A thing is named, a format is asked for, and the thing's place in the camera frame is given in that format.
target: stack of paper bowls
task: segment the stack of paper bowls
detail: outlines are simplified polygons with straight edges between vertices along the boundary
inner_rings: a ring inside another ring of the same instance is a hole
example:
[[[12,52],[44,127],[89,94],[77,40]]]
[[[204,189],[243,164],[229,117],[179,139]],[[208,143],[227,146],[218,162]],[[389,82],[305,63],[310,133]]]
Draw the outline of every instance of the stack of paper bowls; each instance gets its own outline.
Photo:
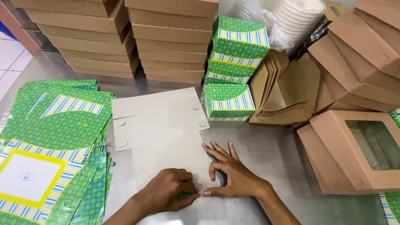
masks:
[[[320,0],[279,0],[272,9],[278,27],[290,36],[294,47],[287,49],[288,55],[304,40],[325,12]]]

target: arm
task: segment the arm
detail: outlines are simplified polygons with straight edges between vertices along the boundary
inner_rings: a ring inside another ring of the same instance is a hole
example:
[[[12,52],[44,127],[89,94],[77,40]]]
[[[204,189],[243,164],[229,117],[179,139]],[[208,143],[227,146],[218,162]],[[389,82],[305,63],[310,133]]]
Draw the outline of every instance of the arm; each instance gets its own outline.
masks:
[[[239,160],[232,142],[229,142],[229,155],[214,140],[211,141],[214,149],[202,144],[203,149],[216,157],[210,165],[210,178],[215,180],[215,171],[222,170],[228,176],[225,187],[208,188],[204,196],[247,197],[255,196],[273,225],[300,225],[286,205],[276,194],[272,185],[259,178],[247,169]]]
[[[193,195],[178,200],[180,192],[190,192]],[[152,213],[178,211],[191,205],[198,197],[191,173],[185,169],[165,169],[132,196],[103,225],[135,225]]]

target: left hand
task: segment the left hand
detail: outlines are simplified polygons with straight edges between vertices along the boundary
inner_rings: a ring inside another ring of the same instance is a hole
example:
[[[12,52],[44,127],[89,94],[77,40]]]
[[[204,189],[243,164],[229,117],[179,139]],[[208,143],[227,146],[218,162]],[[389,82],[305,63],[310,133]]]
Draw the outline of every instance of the left hand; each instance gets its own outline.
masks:
[[[178,200],[180,192],[193,195]],[[193,183],[193,175],[185,169],[161,170],[142,190],[132,196],[141,203],[146,215],[167,211],[178,211],[193,203],[200,195]]]

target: tiled floor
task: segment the tiled floor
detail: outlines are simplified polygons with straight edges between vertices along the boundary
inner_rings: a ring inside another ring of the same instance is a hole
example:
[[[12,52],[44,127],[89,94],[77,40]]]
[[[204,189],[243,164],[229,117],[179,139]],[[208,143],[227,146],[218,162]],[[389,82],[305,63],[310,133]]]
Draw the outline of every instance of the tiled floor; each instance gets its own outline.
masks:
[[[31,59],[32,55],[21,43],[0,32],[0,100]]]

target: clear plastic bag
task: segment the clear plastic bag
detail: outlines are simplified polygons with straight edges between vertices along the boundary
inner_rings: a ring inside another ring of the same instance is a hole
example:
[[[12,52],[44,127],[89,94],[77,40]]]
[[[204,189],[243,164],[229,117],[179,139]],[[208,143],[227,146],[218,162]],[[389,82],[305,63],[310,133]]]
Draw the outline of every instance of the clear plastic bag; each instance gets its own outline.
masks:
[[[236,0],[228,12],[228,17],[264,24],[272,49],[280,52],[294,46],[292,39],[278,28],[275,16],[263,9],[258,0]]]

